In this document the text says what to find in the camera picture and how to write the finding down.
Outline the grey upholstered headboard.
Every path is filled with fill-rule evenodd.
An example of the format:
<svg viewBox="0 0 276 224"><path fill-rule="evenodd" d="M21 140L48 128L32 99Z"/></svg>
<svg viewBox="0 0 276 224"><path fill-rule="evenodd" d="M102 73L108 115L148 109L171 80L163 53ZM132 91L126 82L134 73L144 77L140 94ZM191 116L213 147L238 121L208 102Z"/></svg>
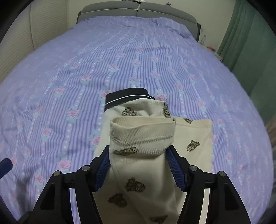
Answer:
<svg viewBox="0 0 276 224"><path fill-rule="evenodd" d="M173 7L140 1L107 1L85 6L79 11L77 23L96 16L137 16L143 18L165 17L185 25L198 41L201 25L196 18Z"/></svg>

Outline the white nightstand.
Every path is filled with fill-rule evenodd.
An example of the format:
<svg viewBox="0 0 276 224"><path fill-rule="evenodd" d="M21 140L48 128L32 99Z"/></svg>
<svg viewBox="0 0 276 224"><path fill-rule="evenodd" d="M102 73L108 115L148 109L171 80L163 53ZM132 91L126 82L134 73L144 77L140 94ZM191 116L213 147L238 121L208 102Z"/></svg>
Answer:
<svg viewBox="0 0 276 224"><path fill-rule="evenodd" d="M201 43L201 42L200 42L200 45L201 45L203 48L205 48L206 50L208 50L209 52L211 52L218 60L223 61L223 57L220 56L220 55L216 52L216 50L215 50L213 47L211 47L211 46L206 46L206 45L204 45L204 44Z"/></svg>

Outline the cream patterned polo shirt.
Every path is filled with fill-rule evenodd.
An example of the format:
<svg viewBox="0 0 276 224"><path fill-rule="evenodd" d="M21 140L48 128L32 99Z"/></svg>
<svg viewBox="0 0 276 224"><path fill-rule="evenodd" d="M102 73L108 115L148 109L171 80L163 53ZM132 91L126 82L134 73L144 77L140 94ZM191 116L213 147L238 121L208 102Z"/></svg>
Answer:
<svg viewBox="0 0 276 224"><path fill-rule="evenodd" d="M165 159L178 154L211 171L212 125L208 119L174 117L168 104L143 88L109 93L94 155L109 146L110 168L95 193L103 223L176 223L186 193L175 183Z"/></svg>

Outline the green curtain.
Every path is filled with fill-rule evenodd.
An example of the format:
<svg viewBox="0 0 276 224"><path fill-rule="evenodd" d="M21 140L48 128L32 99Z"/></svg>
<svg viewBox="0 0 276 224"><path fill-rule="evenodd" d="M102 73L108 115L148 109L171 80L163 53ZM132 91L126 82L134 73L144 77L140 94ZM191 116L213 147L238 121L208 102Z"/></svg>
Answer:
<svg viewBox="0 0 276 224"><path fill-rule="evenodd" d="M275 34L248 1L236 1L218 53L268 123L275 116Z"/></svg>

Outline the purple floral bed sheet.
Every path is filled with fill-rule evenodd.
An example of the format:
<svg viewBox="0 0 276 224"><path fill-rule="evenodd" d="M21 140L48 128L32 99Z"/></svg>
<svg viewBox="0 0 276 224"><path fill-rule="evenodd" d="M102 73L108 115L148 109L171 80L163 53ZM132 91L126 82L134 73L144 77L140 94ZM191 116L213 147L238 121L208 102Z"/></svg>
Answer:
<svg viewBox="0 0 276 224"><path fill-rule="evenodd" d="M106 95L132 87L167 102L173 116L212 121L212 168L228 174L257 223L272 191L272 149L237 78L184 25L115 16L80 22L1 84L1 158L13 163L1 196L14 217L33 209L55 170L92 160Z"/></svg>

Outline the white ribbed wardrobe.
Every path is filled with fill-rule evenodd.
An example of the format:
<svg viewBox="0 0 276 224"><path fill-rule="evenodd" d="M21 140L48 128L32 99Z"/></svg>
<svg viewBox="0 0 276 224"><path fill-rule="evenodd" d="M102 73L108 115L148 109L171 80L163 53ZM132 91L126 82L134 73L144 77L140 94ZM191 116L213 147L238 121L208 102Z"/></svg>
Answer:
<svg viewBox="0 0 276 224"><path fill-rule="evenodd" d="M67 31L67 1L33 1L1 41L1 81L27 55Z"/></svg>

